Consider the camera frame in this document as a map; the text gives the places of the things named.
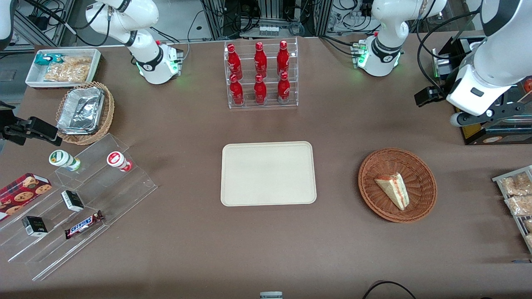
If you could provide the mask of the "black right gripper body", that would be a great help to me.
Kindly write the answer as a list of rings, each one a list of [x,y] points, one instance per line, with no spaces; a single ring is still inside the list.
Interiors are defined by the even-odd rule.
[[[5,102],[0,103],[0,126],[5,127],[17,123],[17,117],[14,114],[15,106]]]

